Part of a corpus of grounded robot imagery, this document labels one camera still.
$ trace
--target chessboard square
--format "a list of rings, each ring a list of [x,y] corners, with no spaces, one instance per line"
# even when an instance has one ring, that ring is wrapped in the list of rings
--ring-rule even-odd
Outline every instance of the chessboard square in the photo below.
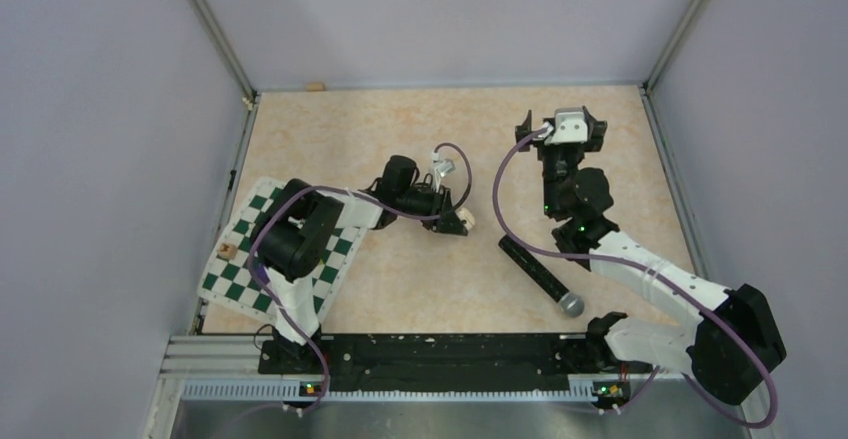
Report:
[[[244,292],[241,293],[241,297],[239,297],[239,302],[242,304],[253,304],[256,302],[257,297],[259,297],[259,292],[254,291],[253,289],[245,289]]]
[[[267,200],[268,199],[262,196],[254,196],[254,198],[250,200],[250,207],[256,210],[261,210]]]
[[[356,235],[359,234],[359,229],[356,227],[348,227],[339,234],[339,237],[344,239],[345,241],[353,242],[356,239]]]
[[[224,272],[224,268],[227,267],[227,261],[221,259],[220,257],[215,257],[212,260],[212,264],[209,266],[209,274],[214,274],[216,276],[220,276],[222,272]]]
[[[327,297],[327,293],[330,292],[330,283],[326,281],[315,281],[315,284],[312,286],[312,295],[318,296],[321,298]]]
[[[224,295],[234,301],[238,301],[239,297],[241,297],[242,292],[244,292],[244,286],[240,286],[238,284],[230,284],[230,288],[227,289],[227,292]]]
[[[233,264],[247,264],[247,252],[237,250],[235,257],[233,257],[233,260],[230,262]]]
[[[241,244],[239,244],[239,251],[247,252],[249,250],[250,250],[250,238],[247,237],[247,236],[244,236],[244,238],[241,240]]]
[[[243,219],[239,219],[238,222],[236,222],[236,225],[233,226],[233,232],[237,232],[239,234],[247,234],[248,229],[250,229],[250,223]]]
[[[332,284],[333,281],[336,280],[336,276],[338,275],[339,271],[337,269],[333,269],[332,267],[325,267],[324,270],[321,271],[321,275],[318,276],[318,279]]]
[[[206,278],[203,279],[203,288],[211,291],[212,286],[215,285],[215,281],[218,280],[218,276],[214,274],[206,274]]]
[[[331,252],[330,257],[324,262],[327,267],[333,267],[335,269],[340,269],[342,264],[344,264],[344,254],[339,254],[338,252]]]
[[[222,277],[219,277],[218,280],[215,281],[215,285],[213,285],[212,288],[209,290],[214,292],[215,294],[226,294],[227,291],[230,289],[231,284],[232,282]]]
[[[233,282],[240,286],[247,286],[250,283],[250,273],[247,272],[247,269],[239,269],[239,272],[236,273],[236,277],[233,279]]]
[[[219,274],[219,276],[225,279],[233,280],[236,278],[236,274],[238,274],[238,271],[240,270],[240,267],[228,263],[226,266],[224,266],[224,270],[221,271],[221,274]]]
[[[256,188],[256,195],[262,197],[271,197],[271,194],[274,190],[277,189],[277,186],[271,184],[270,182],[266,182]]]
[[[250,281],[247,282],[247,288],[253,289],[254,291],[261,291],[262,290],[262,286],[257,284],[256,281],[254,281],[253,279],[251,279]]]
[[[267,312],[269,307],[271,307],[271,297],[264,293],[259,294],[259,297],[253,301],[253,308],[258,311]]]
[[[248,207],[241,213],[241,218],[245,221],[256,222],[257,217],[259,217],[259,209],[254,209],[252,207]]]
[[[339,254],[346,255],[350,251],[350,248],[352,246],[352,242],[345,241],[344,239],[339,239],[339,242],[336,243],[336,247],[333,248],[333,251],[338,252]]]

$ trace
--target beige tabletop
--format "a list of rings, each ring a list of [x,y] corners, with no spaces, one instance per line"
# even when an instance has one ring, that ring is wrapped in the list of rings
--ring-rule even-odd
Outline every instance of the beige tabletop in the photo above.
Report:
[[[655,253],[691,270],[680,225],[634,86],[361,90],[265,93],[238,186],[240,204],[262,176],[361,189],[382,174],[392,154],[426,171],[442,141],[471,159],[474,188],[466,207],[477,224],[468,237],[435,234],[398,219],[370,231],[323,323],[325,332],[575,332],[610,311],[650,321],[669,319],[619,284],[576,264],[540,258],[586,311],[566,317],[498,248],[503,236],[492,208],[492,181],[515,144],[513,128],[528,109],[534,128],[560,107],[587,106],[609,122],[601,152],[582,167],[606,172],[615,206],[607,217]],[[447,178],[457,199],[465,187],[461,161]],[[506,221],[522,238],[554,250],[555,223],[542,207],[542,166],[519,154],[504,176]],[[204,332],[253,332],[261,324],[210,305]]]

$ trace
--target black cylinder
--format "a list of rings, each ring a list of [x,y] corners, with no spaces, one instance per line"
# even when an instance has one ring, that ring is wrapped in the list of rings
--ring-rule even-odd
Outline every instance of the black cylinder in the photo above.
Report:
[[[561,282],[551,274],[551,271],[548,270],[545,266],[539,262],[538,259],[533,257],[527,249],[524,249],[520,245],[518,245],[515,241],[510,239],[509,236],[504,236],[498,242],[498,247],[503,249],[507,256],[512,259],[513,262],[518,264],[518,267],[521,268],[524,272],[530,276],[530,279],[533,279],[533,282],[539,285],[545,293],[551,297],[555,302],[559,302],[562,299],[562,296],[568,294],[568,288],[562,285]]]

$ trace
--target wooden piece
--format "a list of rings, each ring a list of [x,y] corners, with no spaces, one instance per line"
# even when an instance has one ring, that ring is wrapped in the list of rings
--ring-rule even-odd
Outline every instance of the wooden piece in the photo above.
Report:
[[[310,82],[306,85],[306,92],[323,92],[326,90],[327,87],[324,86],[323,82]]]
[[[218,257],[225,261],[232,261],[236,257],[236,252],[238,252],[238,247],[235,244],[225,242],[218,248]]]

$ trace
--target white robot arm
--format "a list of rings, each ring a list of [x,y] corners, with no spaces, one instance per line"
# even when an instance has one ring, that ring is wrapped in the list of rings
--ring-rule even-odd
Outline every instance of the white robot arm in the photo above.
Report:
[[[545,119],[542,133],[532,132],[531,120],[528,112],[516,127],[516,142],[522,151],[535,146],[543,164],[544,213],[565,221],[552,231],[559,251],[588,254],[575,262],[624,284],[678,323],[653,324],[622,313],[595,318],[587,337],[603,341],[598,361],[640,361],[681,372],[719,400],[740,404],[762,381],[753,363],[715,323],[656,276],[661,273],[727,323],[772,371],[786,357],[786,349],[765,296],[747,284],[732,290],[686,272],[604,217],[613,205],[609,182],[601,169],[579,169],[578,164],[586,152],[600,151],[606,122],[596,120],[585,107],[558,109]],[[647,272],[627,263],[647,266]]]

